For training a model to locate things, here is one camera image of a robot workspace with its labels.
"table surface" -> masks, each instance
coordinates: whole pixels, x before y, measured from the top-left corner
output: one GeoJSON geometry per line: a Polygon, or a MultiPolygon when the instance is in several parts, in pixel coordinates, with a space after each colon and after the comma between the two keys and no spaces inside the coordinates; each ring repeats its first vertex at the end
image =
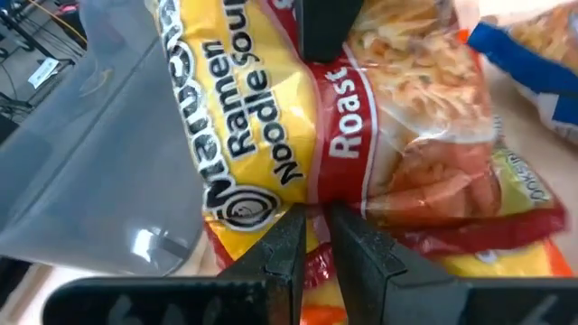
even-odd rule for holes
{"type": "MultiPolygon", "coordinates": [[[[553,2],[559,3],[561,1],[508,0],[504,2],[481,0],[480,6],[477,6],[477,0],[456,0],[464,25],[474,25],[480,14],[482,16],[498,14],[506,16],[506,19],[512,19],[515,15],[510,16],[509,13],[515,12],[517,8],[525,8],[528,11],[542,10],[542,8],[552,6],[553,2]]],[[[541,125],[536,108],[517,93],[507,76],[491,67],[487,62],[484,63],[484,71],[494,108],[504,120],[506,143],[542,175],[568,208],[571,216],[570,229],[566,233],[557,235],[555,241],[573,269],[578,270],[578,254],[573,252],[573,248],[578,246],[578,236],[576,236],[578,233],[576,226],[578,200],[573,195],[573,191],[576,189],[575,184],[578,184],[578,172],[572,172],[578,166],[578,148],[565,143],[541,125]]],[[[216,272],[213,255],[208,249],[207,238],[203,237],[191,261],[178,274],[215,274],[216,272]]],[[[21,319],[16,323],[22,325],[40,324],[42,306],[46,298],[60,285],[87,276],[94,276],[94,274],[89,271],[69,268],[53,268],[21,319]]]]}

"clear plastic sheet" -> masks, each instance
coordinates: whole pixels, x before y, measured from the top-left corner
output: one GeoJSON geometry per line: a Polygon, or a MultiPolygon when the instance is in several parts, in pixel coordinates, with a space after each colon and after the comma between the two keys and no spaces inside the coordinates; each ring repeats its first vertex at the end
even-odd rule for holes
{"type": "Polygon", "coordinates": [[[0,254],[109,274],[176,270],[202,230],[150,14],[80,1],[89,50],[0,149],[0,254]]]}

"noodle image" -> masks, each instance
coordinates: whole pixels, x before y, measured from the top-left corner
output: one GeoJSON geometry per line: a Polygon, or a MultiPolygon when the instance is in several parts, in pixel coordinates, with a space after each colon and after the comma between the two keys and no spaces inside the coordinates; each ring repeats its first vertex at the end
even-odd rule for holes
{"type": "Polygon", "coordinates": [[[382,138],[369,214],[387,216],[378,223],[400,218],[422,225],[495,216],[499,185],[489,168],[495,131],[476,62],[440,23],[439,5],[394,3],[367,4],[348,42],[374,89],[382,138]]]}

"white label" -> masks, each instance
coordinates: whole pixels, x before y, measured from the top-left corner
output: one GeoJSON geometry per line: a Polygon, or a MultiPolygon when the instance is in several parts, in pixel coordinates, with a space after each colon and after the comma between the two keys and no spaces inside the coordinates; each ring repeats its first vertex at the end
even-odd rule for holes
{"type": "Polygon", "coordinates": [[[56,67],[58,66],[58,61],[53,58],[46,58],[40,67],[28,78],[28,82],[33,85],[34,89],[44,83],[48,78],[57,73],[56,67]]]}

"brand logo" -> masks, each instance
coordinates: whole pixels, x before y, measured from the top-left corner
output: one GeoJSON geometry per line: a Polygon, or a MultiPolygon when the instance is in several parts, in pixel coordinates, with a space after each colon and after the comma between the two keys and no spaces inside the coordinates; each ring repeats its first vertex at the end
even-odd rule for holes
{"type": "Polygon", "coordinates": [[[230,175],[208,112],[205,92],[194,78],[194,53],[182,39],[184,27],[178,0],[161,1],[158,19],[187,140],[199,174],[208,184],[205,209],[235,230],[261,228],[275,215],[280,199],[265,189],[237,185],[230,175]]]}

